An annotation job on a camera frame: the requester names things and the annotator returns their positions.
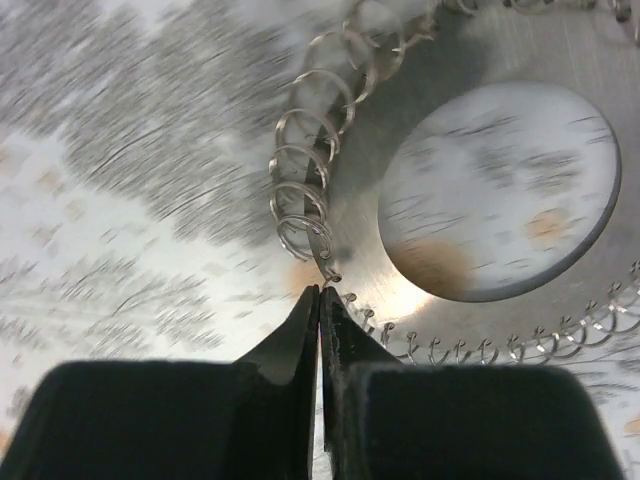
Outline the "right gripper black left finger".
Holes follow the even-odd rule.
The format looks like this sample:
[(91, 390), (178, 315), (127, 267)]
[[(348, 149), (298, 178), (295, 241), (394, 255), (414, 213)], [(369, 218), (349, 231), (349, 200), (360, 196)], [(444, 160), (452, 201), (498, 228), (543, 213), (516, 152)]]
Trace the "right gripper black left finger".
[(319, 290), (231, 363), (73, 361), (35, 389), (12, 479), (306, 479)]

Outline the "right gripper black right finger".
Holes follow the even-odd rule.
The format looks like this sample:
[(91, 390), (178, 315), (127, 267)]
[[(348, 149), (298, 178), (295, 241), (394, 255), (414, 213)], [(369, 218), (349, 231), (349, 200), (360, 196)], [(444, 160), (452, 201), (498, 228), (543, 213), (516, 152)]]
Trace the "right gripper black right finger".
[(410, 366), (320, 297), (325, 448), (336, 479), (619, 479), (587, 392), (547, 366)]

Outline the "metal ring disc with keyrings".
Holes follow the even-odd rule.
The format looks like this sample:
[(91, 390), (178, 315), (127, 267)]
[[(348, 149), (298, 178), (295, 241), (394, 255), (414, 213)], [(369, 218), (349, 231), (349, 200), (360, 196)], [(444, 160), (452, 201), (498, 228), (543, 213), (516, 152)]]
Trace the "metal ring disc with keyrings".
[(393, 354), (610, 344), (639, 328), (639, 5), (353, 1), (269, 172), (283, 247)]

